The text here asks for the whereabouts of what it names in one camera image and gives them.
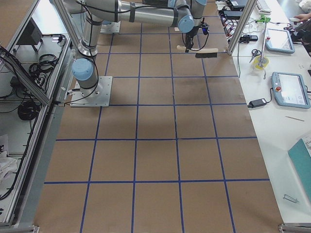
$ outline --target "keyboard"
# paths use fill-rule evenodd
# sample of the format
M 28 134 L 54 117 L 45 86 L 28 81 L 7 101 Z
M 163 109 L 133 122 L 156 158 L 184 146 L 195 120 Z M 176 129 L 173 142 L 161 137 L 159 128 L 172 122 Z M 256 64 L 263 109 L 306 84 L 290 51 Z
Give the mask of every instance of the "keyboard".
M 257 0 L 256 7 L 259 14 L 261 15 L 270 15 L 271 14 L 271 9 L 267 5 L 265 0 Z

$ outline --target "teal box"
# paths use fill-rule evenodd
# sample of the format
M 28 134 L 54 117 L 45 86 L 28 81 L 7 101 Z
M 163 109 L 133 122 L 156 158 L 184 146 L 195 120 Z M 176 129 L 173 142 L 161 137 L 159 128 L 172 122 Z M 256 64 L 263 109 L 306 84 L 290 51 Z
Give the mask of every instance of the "teal box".
M 288 151 L 288 154 L 296 168 L 306 194 L 311 201 L 311 157 L 304 141 L 300 139 Z

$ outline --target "brush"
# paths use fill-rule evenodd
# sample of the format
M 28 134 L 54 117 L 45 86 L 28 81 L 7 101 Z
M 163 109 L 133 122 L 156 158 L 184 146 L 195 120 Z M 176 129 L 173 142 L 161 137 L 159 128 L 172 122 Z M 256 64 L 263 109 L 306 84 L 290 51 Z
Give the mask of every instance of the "brush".
M 185 46 L 177 45 L 178 50 L 186 51 Z M 218 48 L 214 49 L 201 49 L 201 50 L 189 50 L 189 52 L 195 53 L 196 58 L 212 58 L 217 57 Z

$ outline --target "person's hand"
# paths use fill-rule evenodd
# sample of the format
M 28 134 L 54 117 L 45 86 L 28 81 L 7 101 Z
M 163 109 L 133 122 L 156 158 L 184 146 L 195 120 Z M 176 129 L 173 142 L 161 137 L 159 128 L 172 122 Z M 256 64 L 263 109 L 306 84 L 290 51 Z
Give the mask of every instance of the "person's hand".
M 300 14 L 300 15 L 294 16 L 294 18 L 299 19 L 299 22 L 306 21 L 306 20 L 308 20 L 310 17 L 311 17 L 310 14 Z

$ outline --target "tablet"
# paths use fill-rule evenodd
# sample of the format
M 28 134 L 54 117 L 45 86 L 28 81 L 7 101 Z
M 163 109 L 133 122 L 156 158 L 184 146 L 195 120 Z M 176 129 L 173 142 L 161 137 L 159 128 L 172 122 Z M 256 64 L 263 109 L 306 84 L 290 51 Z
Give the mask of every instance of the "tablet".
M 267 50 L 282 53 L 295 52 L 291 35 L 288 31 L 267 29 L 267 36 L 270 37 L 270 40 L 266 41 Z
M 273 72 L 271 82 L 278 105 L 296 108 L 311 107 L 301 74 Z

